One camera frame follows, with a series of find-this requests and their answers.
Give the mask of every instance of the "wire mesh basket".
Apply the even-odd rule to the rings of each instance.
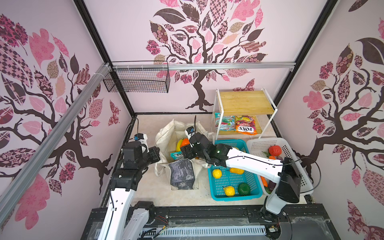
[[[168,93],[170,76],[166,61],[147,62],[142,65],[121,65],[113,68],[104,78],[108,92]]]

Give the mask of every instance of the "pink wall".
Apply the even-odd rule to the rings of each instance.
[[[12,1],[0,17],[0,192],[102,60],[72,1]],[[102,83],[1,227],[0,239],[79,239],[130,116]]]
[[[276,122],[298,156],[320,165],[313,196],[341,239],[383,239],[384,2],[354,2],[340,1]],[[317,184],[311,163],[302,165]]]
[[[263,62],[294,61],[325,2],[325,0],[144,0],[113,3],[102,0],[86,1],[113,61],[155,58],[167,59],[168,62],[175,59],[174,63],[210,63],[211,54],[212,63],[224,62],[226,58],[228,60],[231,58],[230,62],[237,62],[243,56],[249,57],[255,54],[258,56],[254,56],[253,59]],[[180,17],[163,13],[161,11],[163,9],[179,14]],[[209,28],[204,30],[202,27],[198,29],[199,24],[205,26],[207,23],[204,21],[206,16],[213,24],[212,30]],[[250,24],[251,28],[243,37],[243,28],[247,24]],[[252,38],[257,32],[260,35],[256,39]],[[215,38],[218,33],[222,38]],[[254,47],[241,47],[247,43],[252,43]],[[173,72],[168,93],[127,93],[127,95],[136,112],[212,111],[210,104],[214,101],[214,92],[217,88],[220,90],[244,88],[254,79],[255,89],[265,87],[273,97],[287,71],[287,69],[249,69],[241,74],[231,74],[225,70],[213,73],[199,71],[199,77],[193,79],[194,71],[190,70],[180,73],[180,78],[185,75],[186,81],[177,81],[178,78],[175,76],[178,73]],[[207,79],[208,74],[214,74],[215,80]]]

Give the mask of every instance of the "red tomato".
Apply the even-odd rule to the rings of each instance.
[[[271,154],[272,156],[279,156],[281,154],[281,147],[275,145],[275,146],[270,146],[269,149],[268,149],[268,152],[269,154]]]

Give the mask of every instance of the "beige floor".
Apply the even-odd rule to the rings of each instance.
[[[148,146],[154,146],[154,139],[161,128],[175,119],[185,123],[193,122],[195,115],[192,114],[162,114],[162,115],[139,115],[139,132],[146,133],[148,136]],[[210,129],[210,114],[198,114],[197,121],[203,125],[206,130]],[[266,125],[268,118],[266,116],[258,117],[260,125]],[[137,122],[135,123],[131,137],[136,134]],[[225,135],[219,136],[219,139],[243,139],[245,141],[258,137],[248,135]],[[269,126],[263,137],[276,137],[272,127]],[[153,201],[155,206],[207,206],[207,205],[250,205],[263,204],[265,195],[258,199],[241,201],[215,201],[210,195],[208,170],[203,169],[199,176],[199,189],[196,190],[171,190],[169,179],[165,174],[156,177],[154,165],[150,165],[148,171],[143,175],[137,187],[136,196],[132,205],[138,201]],[[300,204],[305,204],[304,197],[300,198]]]

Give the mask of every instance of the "tree mural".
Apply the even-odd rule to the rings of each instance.
[[[326,144],[335,145],[332,154],[340,154],[340,164],[353,161],[351,178],[357,186],[362,168],[356,162],[356,155],[361,154],[366,166],[362,177],[365,187],[384,205],[384,177],[369,170],[370,166],[384,170],[384,73],[364,68],[365,61],[382,68],[384,43],[376,38],[358,41],[362,43],[363,57],[354,54],[348,45],[341,52],[335,69],[332,62],[320,68],[321,80],[311,85],[314,91],[303,98],[313,110],[308,118],[313,121],[312,128],[317,134],[308,156],[316,160]],[[312,163],[308,159],[302,162],[311,179]]]
[[[208,0],[160,2],[171,8],[161,9],[154,15],[163,18],[167,24],[150,21],[151,31],[160,43],[149,40],[146,47],[152,55],[157,55],[155,63],[252,63],[260,62],[266,56],[254,53],[266,44],[265,41],[255,41],[263,31],[257,29],[263,20],[262,9],[254,11],[260,0],[229,0],[232,7],[237,5],[233,12],[227,9],[227,0],[212,0],[210,3]],[[218,78],[230,81],[230,77],[237,78],[246,73],[249,73],[246,69],[230,69],[225,73],[209,69],[170,71],[170,76],[175,77],[175,82],[193,82],[199,97],[187,109],[198,106],[207,112],[204,106],[213,104],[205,99],[202,81],[216,81]],[[163,77],[163,73],[160,72],[158,77]]]

